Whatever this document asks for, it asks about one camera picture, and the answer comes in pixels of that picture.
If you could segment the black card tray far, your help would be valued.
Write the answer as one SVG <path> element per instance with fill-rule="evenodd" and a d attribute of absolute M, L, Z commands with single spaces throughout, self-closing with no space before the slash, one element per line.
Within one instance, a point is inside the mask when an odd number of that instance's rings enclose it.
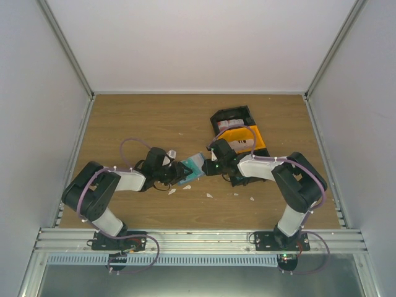
<path fill-rule="evenodd" d="M 229 119 L 242 119 L 244 121 L 245 126 L 256 125 L 256 122 L 255 122 L 254 118 L 252 117 L 250 109 L 247 105 L 237 106 L 234 108 L 222 109 L 222 110 L 218 110 L 210 118 L 210 122 L 213 127 L 213 131 L 214 131 L 215 135 L 217 135 L 222 130 L 224 130 L 224 129 L 218 128 L 217 122 L 223 121 L 223 120 L 229 120 Z"/>

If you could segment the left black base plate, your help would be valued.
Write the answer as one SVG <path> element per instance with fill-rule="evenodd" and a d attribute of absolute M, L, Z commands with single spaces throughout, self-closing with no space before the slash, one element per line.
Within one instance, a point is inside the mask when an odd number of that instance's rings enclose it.
<path fill-rule="evenodd" d="M 145 250 L 145 231 L 126 231 L 122 236 L 130 236 L 128 239 L 111 239 L 102 233 L 94 233 L 93 238 L 87 241 L 87 246 L 93 251 L 144 251 Z"/>

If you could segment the aluminium front rail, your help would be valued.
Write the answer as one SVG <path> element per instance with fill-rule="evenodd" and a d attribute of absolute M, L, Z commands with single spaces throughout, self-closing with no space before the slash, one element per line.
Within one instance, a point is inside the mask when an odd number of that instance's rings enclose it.
<path fill-rule="evenodd" d="M 93 229 L 43 228 L 39 231 L 35 252 L 92 252 L 87 241 Z M 279 254 L 283 251 L 270 243 L 253 244 L 252 230 L 147 230 L 159 245 L 147 240 L 146 254 Z M 368 249 L 360 230 L 312 230 L 308 234 L 309 254 L 366 254 Z"/>

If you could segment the red white cards in tray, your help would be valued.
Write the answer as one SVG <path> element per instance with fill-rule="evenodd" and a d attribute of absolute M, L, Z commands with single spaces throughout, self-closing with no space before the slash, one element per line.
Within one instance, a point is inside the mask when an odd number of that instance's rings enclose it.
<path fill-rule="evenodd" d="M 227 127 L 235 125 L 244 125 L 244 121 L 242 119 L 229 119 L 217 122 L 217 126 L 219 129 L 225 129 Z"/>

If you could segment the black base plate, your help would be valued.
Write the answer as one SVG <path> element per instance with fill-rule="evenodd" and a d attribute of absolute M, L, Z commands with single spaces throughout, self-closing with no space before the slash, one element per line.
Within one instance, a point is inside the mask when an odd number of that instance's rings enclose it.
<path fill-rule="evenodd" d="M 279 244 L 275 240 L 273 231 L 255 231 L 247 236 L 247 240 L 255 246 L 256 251 L 299 252 L 311 250 L 306 234 L 297 233 L 291 239 Z"/>
<path fill-rule="evenodd" d="M 93 251 L 144 251 L 145 250 L 145 231 L 126 231 L 122 236 L 130 236 L 128 239 L 111 239 L 102 233 L 94 233 L 93 238 L 87 241 L 87 246 Z"/>

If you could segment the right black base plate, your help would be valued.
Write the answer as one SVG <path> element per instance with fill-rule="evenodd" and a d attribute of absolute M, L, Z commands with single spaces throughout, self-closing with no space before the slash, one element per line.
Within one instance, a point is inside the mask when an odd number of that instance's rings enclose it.
<path fill-rule="evenodd" d="M 247 236 L 247 240 L 255 246 L 256 251 L 299 252 L 311 250 L 306 234 L 297 233 L 291 239 L 279 244 L 275 240 L 273 231 L 255 231 Z"/>

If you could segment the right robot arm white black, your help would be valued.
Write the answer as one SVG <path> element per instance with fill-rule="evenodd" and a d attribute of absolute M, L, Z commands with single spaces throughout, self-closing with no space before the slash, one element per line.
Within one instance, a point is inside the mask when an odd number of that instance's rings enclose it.
<path fill-rule="evenodd" d="M 278 186 L 286 207 L 273 229 L 274 243 L 282 251 L 295 245 L 308 216 L 326 200 L 327 183 L 299 152 L 287 157 L 236 153 L 224 139 L 213 141 L 202 170 L 207 176 L 227 175 L 231 182 L 247 184 L 264 179 Z"/>

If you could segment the orange card tray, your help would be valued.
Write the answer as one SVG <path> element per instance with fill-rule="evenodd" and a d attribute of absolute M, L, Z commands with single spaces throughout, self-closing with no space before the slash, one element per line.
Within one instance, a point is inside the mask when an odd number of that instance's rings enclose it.
<path fill-rule="evenodd" d="M 265 142 L 259 132 L 258 127 L 256 125 L 254 125 L 254 126 L 250 126 L 250 128 L 254 131 L 254 134 L 256 136 L 256 146 L 255 146 L 254 150 L 266 149 Z M 234 127 L 232 129 L 225 131 L 219 137 L 219 139 L 225 139 L 229 144 L 229 142 L 232 142 L 234 140 L 254 139 L 254 134 L 249 129 L 247 129 L 245 127 Z M 249 152 L 251 152 L 251 149 L 237 151 L 236 153 L 244 153 L 244 152 L 249 153 Z"/>

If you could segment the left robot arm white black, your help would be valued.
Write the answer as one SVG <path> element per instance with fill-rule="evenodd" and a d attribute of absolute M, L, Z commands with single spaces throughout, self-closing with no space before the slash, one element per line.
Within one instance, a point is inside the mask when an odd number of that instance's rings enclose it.
<path fill-rule="evenodd" d="M 109 208 L 118 191 L 145 192 L 156 183 L 172 186 L 193 174 L 193 170 L 175 160 L 175 152 L 151 148 L 144 160 L 127 170 L 117 170 L 90 161 L 64 190 L 62 203 L 79 218 L 106 235 L 106 243 L 114 250 L 127 244 L 125 224 Z"/>

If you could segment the pink white card in orange tray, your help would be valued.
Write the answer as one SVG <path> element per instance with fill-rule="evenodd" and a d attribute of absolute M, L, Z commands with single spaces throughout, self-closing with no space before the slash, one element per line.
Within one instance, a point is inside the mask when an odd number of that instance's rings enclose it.
<path fill-rule="evenodd" d="M 229 142 L 230 147 L 237 151 L 250 150 L 254 144 L 254 139 L 234 140 Z"/>

